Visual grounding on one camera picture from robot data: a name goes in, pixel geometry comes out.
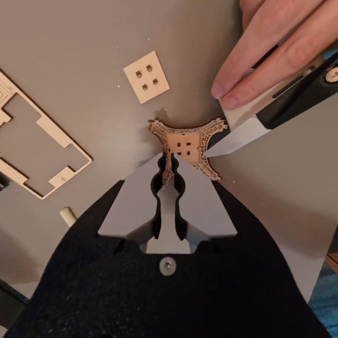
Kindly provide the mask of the square wooden plate with slots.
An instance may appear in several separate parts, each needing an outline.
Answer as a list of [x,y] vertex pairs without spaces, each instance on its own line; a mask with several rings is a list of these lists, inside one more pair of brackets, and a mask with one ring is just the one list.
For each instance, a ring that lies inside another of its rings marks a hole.
[[123,71],[140,104],[170,90],[155,51],[126,66]]

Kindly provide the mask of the laser-cut wooden frame sheet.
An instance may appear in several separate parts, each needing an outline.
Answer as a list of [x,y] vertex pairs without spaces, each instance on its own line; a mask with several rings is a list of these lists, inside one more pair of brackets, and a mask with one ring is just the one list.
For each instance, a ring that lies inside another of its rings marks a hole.
[[44,130],[49,137],[54,139],[54,141],[56,141],[62,148],[67,148],[70,145],[74,146],[75,149],[77,149],[87,159],[87,163],[78,170],[74,170],[72,167],[67,166],[57,173],[48,181],[48,183],[53,186],[53,189],[47,194],[42,195],[27,184],[27,181],[29,180],[27,175],[1,157],[0,171],[11,181],[14,181],[38,199],[44,200],[93,162],[91,155],[88,154],[87,151],[84,150],[77,142],[75,142],[38,104],[36,104],[36,102],[25,91],[23,91],[5,72],[3,72],[2,69],[0,71],[0,93],[1,128],[13,120],[13,117],[5,110],[5,107],[12,99],[19,96],[40,115],[36,124]]

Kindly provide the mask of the grey desk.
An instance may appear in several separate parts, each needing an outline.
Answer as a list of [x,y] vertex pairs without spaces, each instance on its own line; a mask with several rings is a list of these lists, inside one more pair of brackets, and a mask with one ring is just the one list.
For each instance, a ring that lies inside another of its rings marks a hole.
[[[5,337],[331,337],[285,259],[296,235],[282,211],[281,240],[214,182],[237,235],[194,253],[142,253],[98,235],[124,180],[157,154],[148,116],[200,126],[221,112],[213,82],[243,34],[239,1],[1,1],[1,69],[93,162],[44,200],[11,183],[1,225],[34,237],[46,263]],[[123,69],[155,51],[170,90],[140,104]],[[60,210],[77,221],[66,225]]]

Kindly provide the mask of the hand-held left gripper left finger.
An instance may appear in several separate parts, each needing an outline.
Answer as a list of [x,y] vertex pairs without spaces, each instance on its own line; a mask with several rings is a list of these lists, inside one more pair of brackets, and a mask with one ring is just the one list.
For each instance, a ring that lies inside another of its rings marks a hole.
[[162,225],[161,201],[166,153],[157,154],[123,182],[98,235],[134,241],[146,253],[150,239],[158,239]]

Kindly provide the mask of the wooden lattice tower base model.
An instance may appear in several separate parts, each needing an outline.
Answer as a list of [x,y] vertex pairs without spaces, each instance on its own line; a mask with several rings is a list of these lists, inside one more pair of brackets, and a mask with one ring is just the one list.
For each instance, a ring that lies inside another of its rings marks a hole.
[[209,179],[213,181],[221,180],[219,174],[211,167],[205,152],[208,149],[211,138],[229,128],[225,118],[217,117],[204,125],[185,129],[166,125],[157,117],[148,122],[149,131],[160,139],[162,151],[167,156],[166,167],[162,174],[162,190],[166,189],[169,181],[174,176],[171,165],[172,154],[180,155]]

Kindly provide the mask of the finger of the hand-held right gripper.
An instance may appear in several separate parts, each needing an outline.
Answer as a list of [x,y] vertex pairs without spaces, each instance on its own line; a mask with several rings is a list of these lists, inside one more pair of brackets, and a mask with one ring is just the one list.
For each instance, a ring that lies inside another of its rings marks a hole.
[[260,112],[264,107],[274,100],[272,96],[275,92],[275,88],[270,88],[253,101],[234,110],[229,111],[222,107],[229,128],[238,128],[248,119],[254,117],[258,112]]
[[257,117],[251,117],[210,147],[205,156],[211,158],[231,154],[270,131],[271,129],[267,129]]

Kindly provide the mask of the small wooden dowel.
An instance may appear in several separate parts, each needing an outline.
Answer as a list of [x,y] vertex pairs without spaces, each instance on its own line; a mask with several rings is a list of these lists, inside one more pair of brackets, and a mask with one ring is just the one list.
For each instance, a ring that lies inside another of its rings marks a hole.
[[77,217],[74,215],[70,207],[65,207],[60,210],[60,216],[67,226],[72,227],[77,221]]

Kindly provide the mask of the blue mottled cloth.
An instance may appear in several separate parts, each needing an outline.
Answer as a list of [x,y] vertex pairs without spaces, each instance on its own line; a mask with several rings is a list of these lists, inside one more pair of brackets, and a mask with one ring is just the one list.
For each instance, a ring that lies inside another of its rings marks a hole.
[[333,337],[338,337],[338,276],[324,263],[309,300],[309,306]]

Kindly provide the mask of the person's right hand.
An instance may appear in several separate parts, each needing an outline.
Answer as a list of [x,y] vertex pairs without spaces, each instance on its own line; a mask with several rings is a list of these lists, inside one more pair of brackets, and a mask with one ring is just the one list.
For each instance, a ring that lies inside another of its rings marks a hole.
[[337,0],[239,1],[243,34],[212,86],[226,111],[253,101],[337,42]]

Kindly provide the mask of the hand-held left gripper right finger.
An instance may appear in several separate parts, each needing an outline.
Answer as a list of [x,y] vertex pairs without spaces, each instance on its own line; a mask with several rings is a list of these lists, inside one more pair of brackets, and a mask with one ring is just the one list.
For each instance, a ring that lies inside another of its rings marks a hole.
[[237,235],[237,230],[212,181],[180,155],[171,155],[175,201],[175,229],[194,253],[203,241]]

